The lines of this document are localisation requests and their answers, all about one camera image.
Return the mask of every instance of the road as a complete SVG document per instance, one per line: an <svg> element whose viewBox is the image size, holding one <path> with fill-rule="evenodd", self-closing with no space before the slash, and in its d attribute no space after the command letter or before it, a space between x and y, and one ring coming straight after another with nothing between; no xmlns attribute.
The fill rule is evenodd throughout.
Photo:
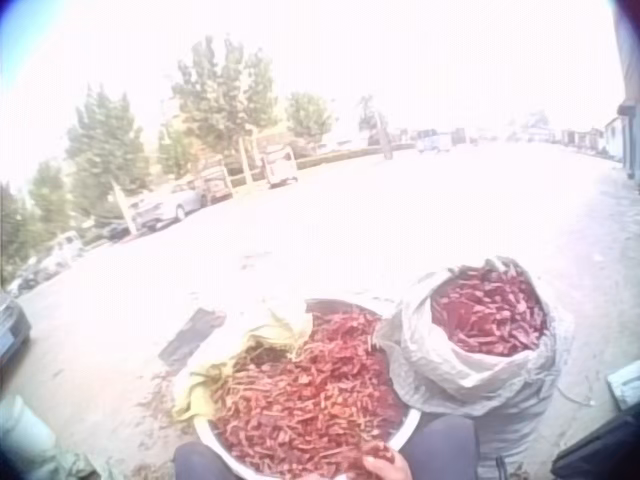
<svg viewBox="0 0 640 480"><path fill-rule="evenodd" d="M576 321L570 361L528 452L546 478L563 446L609 418L608 373L638 358L640 197L612 162L546 145L396 154L303 172L102 248L21 299L33 340L5 378L72 450L129 471L192 438L167 422L157 355L200 306L250 292L398 298L421 273L518 258Z"/></svg>

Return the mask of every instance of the hedge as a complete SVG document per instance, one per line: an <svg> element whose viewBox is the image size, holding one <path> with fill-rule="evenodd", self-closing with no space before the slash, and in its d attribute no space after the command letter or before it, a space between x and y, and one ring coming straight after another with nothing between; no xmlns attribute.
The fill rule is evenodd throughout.
<svg viewBox="0 0 640 480"><path fill-rule="evenodd" d="M395 152L398 150L409 150L413 148L413 143L396 143L392 145L391 149ZM317 167L325 163L341 162L343 160L350 160L352 158L366 157L368 155L377 155L382 153L380 146L359 148L357 150L346 150L343 152L331 152L324 155L317 155L315 157L307 157L296 160L298 164L298 170L305 170L307 168ZM254 182L264 180L264 172L262 170L252 170L251 177ZM235 175L231 177L231 185L234 188L245 185L244 175Z"/></svg>

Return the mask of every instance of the car wheel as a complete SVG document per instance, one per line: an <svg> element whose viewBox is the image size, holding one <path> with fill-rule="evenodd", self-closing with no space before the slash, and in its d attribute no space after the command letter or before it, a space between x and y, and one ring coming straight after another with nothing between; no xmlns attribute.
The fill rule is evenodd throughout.
<svg viewBox="0 0 640 480"><path fill-rule="evenodd" d="M178 205L178 208L176 208L176 219L181 222L185 218L187 218L187 212L184 211L182 205Z"/></svg>

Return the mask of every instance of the dried red chili pepper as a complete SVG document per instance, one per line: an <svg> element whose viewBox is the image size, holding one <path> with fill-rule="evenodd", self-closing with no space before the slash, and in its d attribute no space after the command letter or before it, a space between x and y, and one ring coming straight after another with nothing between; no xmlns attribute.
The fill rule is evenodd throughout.
<svg viewBox="0 0 640 480"><path fill-rule="evenodd" d="M522 269L465 267L431 296L433 323L458 347L503 357L538 348L547 322Z"/></svg>
<svg viewBox="0 0 640 480"><path fill-rule="evenodd" d="M285 478L371 478L365 453L393 461L384 442L407 407L393 391L385 354L371 346L379 320L355 308L314 314L296 358L254 347L238 360L214 394L218 435L233 457Z"/></svg>

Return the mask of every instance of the dark trousers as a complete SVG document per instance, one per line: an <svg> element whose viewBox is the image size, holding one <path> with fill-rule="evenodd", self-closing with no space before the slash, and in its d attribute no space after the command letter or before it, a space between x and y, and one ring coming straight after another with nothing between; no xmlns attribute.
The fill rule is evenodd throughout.
<svg viewBox="0 0 640 480"><path fill-rule="evenodd" d="M400 449L413 480L476 480L478 439L469 419L446 416L417 430ZM235 480L234 473L200 442L180 445L176 480Z"/></svg>

